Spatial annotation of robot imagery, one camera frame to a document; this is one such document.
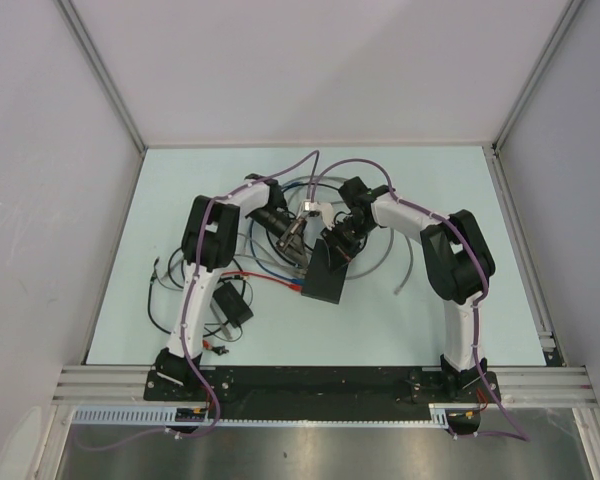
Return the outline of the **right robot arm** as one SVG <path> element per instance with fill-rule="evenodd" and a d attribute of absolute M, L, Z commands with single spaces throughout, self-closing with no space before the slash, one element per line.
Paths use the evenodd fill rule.
<path fill-rule="evenodd" d="M 430 286 L 444 302 L 445 346 L 441 388 L 453 401 L 464 401 L 485 379 L 481 348 L 481 304 L 489 293 L 495 262 L 475 216 L 460 210 L 443 216 L 402 199 L 388 185 L 368 188 L 358 177 L 346 181 L 339 195 L 349 209 L 338 220 L 326 202 L 305 202 L 324 223 L 328 265 L 337 271 L 361 252 L 372 230 L 390 228 L 422 249 Z"/>

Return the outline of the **black network switch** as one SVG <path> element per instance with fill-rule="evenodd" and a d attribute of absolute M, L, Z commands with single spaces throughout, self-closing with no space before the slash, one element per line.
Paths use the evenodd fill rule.
<path fill-rule="evenodd" d="M 332 271 L 332 263 L 327 244 L 317 239 L 301 288 L 302 296 L 334 305 L 340 303 L 348 265 L 342 264 Z"/>

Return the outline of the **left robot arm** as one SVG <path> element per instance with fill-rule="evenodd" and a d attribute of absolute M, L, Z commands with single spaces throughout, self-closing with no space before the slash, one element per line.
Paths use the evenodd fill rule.
<path fill-rule="evenodd" d="M 231 263 L 242 219 L 258 209 L 274 207 L 284 197 L 273 176 L 251 174 L 229 193 L 194 198 L 181 248 L 185 283 L 179 316 L 170 338 L 154 363 L 157 376 L 177 398 L 194 397 L 201 387 L 204 319 L 221 271 Z"/>

